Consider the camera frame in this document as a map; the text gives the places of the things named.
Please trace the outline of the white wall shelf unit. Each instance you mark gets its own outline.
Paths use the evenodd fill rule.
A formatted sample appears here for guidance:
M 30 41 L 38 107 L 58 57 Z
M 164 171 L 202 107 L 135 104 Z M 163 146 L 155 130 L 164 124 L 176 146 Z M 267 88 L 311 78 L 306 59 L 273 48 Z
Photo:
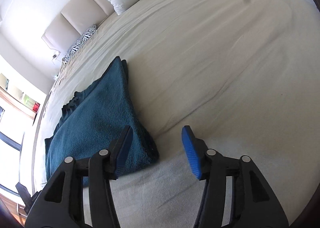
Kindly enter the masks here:
M 36 101 L 16 88 L 3 74 L 1 74 L 1 99 L 14 110 L 23 113 L 32 120 L 37 116 L 37 113 L 33 111 L 33 105 Z

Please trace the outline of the red box on floor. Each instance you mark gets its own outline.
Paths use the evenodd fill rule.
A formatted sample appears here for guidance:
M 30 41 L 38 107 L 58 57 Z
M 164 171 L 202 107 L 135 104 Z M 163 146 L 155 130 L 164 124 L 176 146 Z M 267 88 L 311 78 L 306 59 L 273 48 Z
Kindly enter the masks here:
M 40 104 L 39 104 L 38 102 L 35 102 L 34 105 L 33 105 L 33 111 L 34 111 L 35 113 L 37 113 L 38 110 L 39 110 L 39 107 L 40 107 Z

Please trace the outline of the beige padded headboard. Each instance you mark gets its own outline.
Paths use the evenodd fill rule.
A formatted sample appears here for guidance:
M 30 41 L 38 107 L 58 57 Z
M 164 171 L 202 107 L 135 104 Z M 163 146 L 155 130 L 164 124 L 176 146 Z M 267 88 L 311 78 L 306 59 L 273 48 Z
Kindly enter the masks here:
M 50 49 L 65 53 L 93 24 L 99 26 L 114 13 L 107 0 L 70 0 L 42 35 Z

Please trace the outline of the dark teal knit sweater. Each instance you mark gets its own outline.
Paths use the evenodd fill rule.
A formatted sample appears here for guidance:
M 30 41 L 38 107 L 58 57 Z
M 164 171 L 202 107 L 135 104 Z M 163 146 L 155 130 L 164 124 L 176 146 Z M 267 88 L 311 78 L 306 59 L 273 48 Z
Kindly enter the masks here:
M 159 159 L 152 136 L 140 123 L 129 94 L 127 62 L 115 57 L 103 75 L 63 106 L 53 135 L 45 139 L 46 177 L 50 178 L 68 156 L 89 158 L 133 129 L 133 141 L 123 175 L 140 171 Z

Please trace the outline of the zebra print pillow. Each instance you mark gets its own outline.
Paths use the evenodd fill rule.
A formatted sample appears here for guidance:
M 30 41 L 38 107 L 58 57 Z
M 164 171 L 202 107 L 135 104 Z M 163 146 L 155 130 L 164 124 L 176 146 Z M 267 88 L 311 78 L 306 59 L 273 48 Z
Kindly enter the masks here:
M 68 63 L 72 56 L 90 39 L 97 31 L 98 26 L 92 24 L 66 51 L 62 62 L 64 64 Z

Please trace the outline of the bed with beige sheet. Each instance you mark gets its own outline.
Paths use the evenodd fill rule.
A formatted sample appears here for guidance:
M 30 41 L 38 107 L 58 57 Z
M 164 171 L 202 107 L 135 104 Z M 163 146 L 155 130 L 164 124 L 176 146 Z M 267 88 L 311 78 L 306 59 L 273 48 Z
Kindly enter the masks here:
M 112 182 L 122 227 L 192 227 L 203 183 L 181 142 L 189 125 L 224 156 L 250 156 L 290 223 L 319 185 L 319 10 L 305 0 L 140 0 L 111 15 L 61 72 L 36 145 L 61 109 L 119 56 L 160 160 Z

